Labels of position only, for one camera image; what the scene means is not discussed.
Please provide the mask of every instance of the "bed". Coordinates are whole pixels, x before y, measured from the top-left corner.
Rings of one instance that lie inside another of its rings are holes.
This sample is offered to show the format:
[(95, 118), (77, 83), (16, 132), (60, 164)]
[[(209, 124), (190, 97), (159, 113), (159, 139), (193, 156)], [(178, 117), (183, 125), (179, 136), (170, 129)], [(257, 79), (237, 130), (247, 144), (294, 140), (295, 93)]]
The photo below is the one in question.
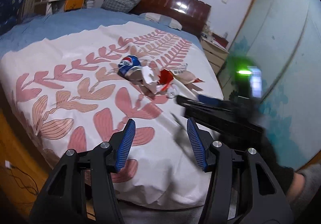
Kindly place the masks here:
[[(174, 10), (176, 2), (184, 2), (187, 11)], [(1, 85), (49, 165), (67, 149), (81, 152), (108, 141), (133, 118), (133, 146), (125, 167), (113, 175), (117, 197), (152, 209), (202, 206), (210, 174), (195, 165), (181, 127), (183, 109), (165, 95), (147, 96), (116, 70), (128, 54), (151, 68), (184, 62), (204, 81), (194, 84), (200, 93), (223, 99), (198, 40), (209, 11), (198, 0), (142, 0), (131, 14), (71, 11), (36, 18), (1, 36)], [(175, 18), (183, 29), (137, 16), (144, 12)], [(180, 91), (184, 95), (184, 86)]]

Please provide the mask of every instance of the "pillow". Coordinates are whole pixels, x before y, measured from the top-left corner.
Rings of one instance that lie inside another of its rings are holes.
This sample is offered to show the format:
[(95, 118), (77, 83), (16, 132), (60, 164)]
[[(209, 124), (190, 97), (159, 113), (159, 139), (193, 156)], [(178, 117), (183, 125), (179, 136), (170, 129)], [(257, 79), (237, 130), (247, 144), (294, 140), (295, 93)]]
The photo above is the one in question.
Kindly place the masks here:
[(143, 13), (143, 14), (140, 14), (139, 17), (163, 24), (165, 26), (168, 26), (177, 30), (182, 30), (182, 25), (176, 19), (164, 16), (164, 15), (160, 15), (157, 13)]
[(24, 0), (0, 0), (0, 35), (17, 24), (17, 17)]
[(141, 0), (104, 0), (102, 8), (111, 11), (130, 12)]

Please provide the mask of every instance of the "metal screw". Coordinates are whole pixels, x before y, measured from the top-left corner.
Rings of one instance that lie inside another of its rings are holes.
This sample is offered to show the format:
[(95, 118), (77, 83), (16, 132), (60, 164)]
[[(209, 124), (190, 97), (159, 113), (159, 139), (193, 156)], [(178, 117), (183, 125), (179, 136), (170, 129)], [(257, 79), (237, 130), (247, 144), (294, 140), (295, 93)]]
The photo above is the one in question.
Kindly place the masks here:
[(256, 150), (254, 148), (248, 148), (248, 152), (250, 154), (256, 154)]
[(108, 148), (109, 145), (110, 145), (109, 142), (102, 142), (102, 143), (101, 143), (101, 147), (102, 147), (103, 149)]
[(69, 149), (69, 150), (66, 152), (67, 156), (72, 156), (74, 153), (75, 153), (75, 150), (73, 150), (73, 149)]
[(222, 146), (222, 143), (220, 141), (214, 141), (212, 144), (213, 144), (213, 146), (215, 146), (217, 148)]

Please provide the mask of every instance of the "orange cabinet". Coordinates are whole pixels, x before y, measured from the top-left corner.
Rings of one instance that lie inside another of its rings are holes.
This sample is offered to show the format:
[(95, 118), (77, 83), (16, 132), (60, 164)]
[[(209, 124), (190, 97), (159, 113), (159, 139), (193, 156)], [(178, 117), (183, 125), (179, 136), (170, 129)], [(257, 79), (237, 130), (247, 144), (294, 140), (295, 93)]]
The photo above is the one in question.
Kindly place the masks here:
[(66, 0), (65, 11), (80, 9), (83, 5), (84, 0)]

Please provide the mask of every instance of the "power outlet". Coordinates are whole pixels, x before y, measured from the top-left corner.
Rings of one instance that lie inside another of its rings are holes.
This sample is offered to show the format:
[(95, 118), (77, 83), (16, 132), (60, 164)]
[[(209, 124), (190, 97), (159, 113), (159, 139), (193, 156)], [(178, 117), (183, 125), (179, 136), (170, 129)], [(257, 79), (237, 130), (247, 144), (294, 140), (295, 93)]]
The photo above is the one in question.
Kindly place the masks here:
[(5, 160), (5, 161), (4, 161), (4, 165), (5, 165), (5, 167), (6, 167), (7, 169), (11, 169), (11, 163), (10, 163), (10, 161)]

